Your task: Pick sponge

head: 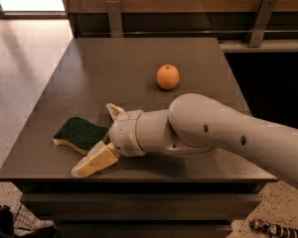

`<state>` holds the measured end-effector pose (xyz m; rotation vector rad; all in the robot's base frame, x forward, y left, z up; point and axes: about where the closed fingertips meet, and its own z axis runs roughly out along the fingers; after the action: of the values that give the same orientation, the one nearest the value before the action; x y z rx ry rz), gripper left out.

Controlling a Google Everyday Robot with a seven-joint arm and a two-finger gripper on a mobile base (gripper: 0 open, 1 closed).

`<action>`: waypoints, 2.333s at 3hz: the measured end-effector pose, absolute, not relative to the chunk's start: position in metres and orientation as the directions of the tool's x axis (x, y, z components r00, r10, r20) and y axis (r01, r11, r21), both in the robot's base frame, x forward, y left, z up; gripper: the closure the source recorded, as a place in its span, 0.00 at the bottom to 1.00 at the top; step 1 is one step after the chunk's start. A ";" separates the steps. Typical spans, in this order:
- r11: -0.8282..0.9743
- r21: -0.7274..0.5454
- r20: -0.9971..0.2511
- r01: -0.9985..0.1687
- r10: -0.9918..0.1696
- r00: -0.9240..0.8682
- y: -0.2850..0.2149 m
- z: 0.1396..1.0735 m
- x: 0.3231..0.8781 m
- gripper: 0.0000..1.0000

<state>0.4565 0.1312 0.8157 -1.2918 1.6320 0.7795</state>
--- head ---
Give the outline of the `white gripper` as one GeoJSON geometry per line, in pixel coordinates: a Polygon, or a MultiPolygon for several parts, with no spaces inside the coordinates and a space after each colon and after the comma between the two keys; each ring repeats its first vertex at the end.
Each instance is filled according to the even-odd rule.
{"type": "Polygon", "coordinates": [[[107,103],[106,108],[113,120],[109,129],[111,143],[104,144],[100,141],[95,144],[88,154],[72,168],[71,174],[75,178],[86,178],[115,165],[120,155],[126,158],[145,155],[136,137],[137,120],[143,111],[125,111],[112,103],[107,103]]]}

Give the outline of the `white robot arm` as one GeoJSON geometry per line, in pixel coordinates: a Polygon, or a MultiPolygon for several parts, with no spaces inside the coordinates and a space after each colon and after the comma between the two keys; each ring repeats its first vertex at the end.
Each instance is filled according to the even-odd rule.
{"type": "Polygon", "coordinates": [[[165,110],[125,111],[113,104],[109,144],[96,143],[72,169],[85,178],[118,161],[151,152],[235,153],[298,189],[298,129],[242,114],[204,95],[177,97],[165,110]]]}

